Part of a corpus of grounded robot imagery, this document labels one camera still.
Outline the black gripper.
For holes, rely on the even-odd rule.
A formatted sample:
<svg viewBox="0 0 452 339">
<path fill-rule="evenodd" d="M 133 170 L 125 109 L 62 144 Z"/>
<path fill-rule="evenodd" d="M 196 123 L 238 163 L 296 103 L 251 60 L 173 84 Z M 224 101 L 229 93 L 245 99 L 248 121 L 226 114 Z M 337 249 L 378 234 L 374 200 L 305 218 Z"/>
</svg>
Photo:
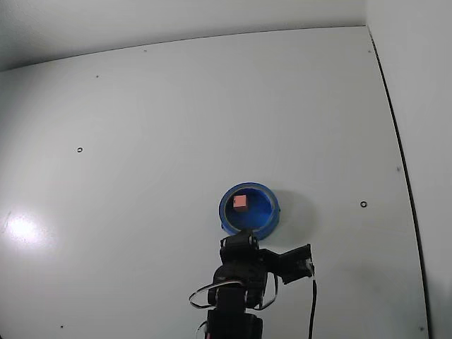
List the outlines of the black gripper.
<svg viewBox="0 0 452 339">
<path fill-rule="evenodd" d="M 280 274 L 280 254 L 259 247 L 252 230 L 242 230 L 220 241 L 220 259 L 226 263 L 251 263 L 264 266 L 269 273 Z"/>
</svg>

